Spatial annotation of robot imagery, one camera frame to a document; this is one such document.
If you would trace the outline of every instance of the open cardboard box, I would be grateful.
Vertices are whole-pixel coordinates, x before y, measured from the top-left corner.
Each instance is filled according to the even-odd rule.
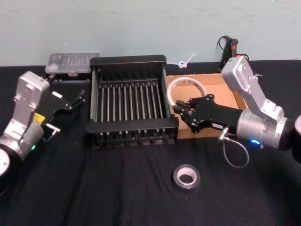
[[[169,75],[167,76],[168,84],[179,77],[191,77],[201,82],[205,86],[208,94],[210,93],[214,94],[215,96],[214,101],[218,105],[233,107],[242,110],[247,109],[247,105],[244,99],[240,96],[238,92],[232,92],[228,88],[221,74],[193,74],[193,75],[180,75],[180,76]],[[202,96],[198,88],[188,83],[182,83],[174,87],[171,90],[171,94],[174,101],[175,100],[188,101],[190,98]],[[186,125],[181,120],[180,115],[178,114],[175,115],[179,118],[180,121],[179,130],[178,130],[178,139],[198,138],[198,137],[218,137],[221,134],[220,131],[212,128],[205,128],[197,134],[192,133],[188,125]]]

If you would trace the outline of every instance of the black tablecloth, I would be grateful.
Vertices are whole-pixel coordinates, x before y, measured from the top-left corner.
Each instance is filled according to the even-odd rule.
[[[267,98],[287,117],[301,114],[301,61],[256,61]],[[215,73],[218,63],[168,66],[168,74]],[[0,131],[12,116],[17,78],[45,67],[0,67]],[[89,84],[53,84],[69,99]],[[91,151],[85,145],[89,104],[54,124],[62,130],[39,143],[24,162],[15,188],[0,197],[0,225],[161,226],[301,225],[301,165],[291,153],[245,143],[250,164],[229,166],[216,138],[179,140],[176,145]],[[228,147],[241,162],[240,149]],[[201,175],[197,193],[175,190],[171,175],[181,164]]]

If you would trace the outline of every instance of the clear plastic container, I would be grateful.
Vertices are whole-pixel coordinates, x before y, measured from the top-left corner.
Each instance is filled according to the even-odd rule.
[[[66,73],[69,76],[90,73],[90,60],[93,57],[100,57],[100,53],[53,53],[45,71],[48,74]]]

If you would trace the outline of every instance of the blue led light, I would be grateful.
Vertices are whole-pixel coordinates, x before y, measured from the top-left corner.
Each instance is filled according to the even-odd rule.
[[[260,145],[261,143],[258,140],[252,139],[250,140],[252,144]]]

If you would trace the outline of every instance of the roll of tape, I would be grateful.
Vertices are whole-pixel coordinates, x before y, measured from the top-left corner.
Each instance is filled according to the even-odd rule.
[[[189,183],[182,181],[181,177],[184,175],[191,177],[192,181]],[[188,165],[188,164],[184,164],[184,165],[178,166],[174,170],[173,181],[174,181],[175,187],[178,190],[183,191],[183,192],[193,192],[199,186],[199,184],[201,182],[201,177],[200,177],[198,170],[195,167]]]
[[[197,87],[199,89],[199,91],[201,92],[201,94],[204,96],[207,95],[207,90],[204,87],[204,85],[202,83],[200,83],[198,80],[189,78],[189,77],[180,77],[178,79],[173,80],[169,85],[168,85],[168,89],[167,89],[167,99],[168,102],[170,104],[171,107],[175,106],[175,102],[173,101],[172,97],[171,97],[171,89],[175,86],[177,86],[180,83],[189,83],[194,85],[195,87]]]

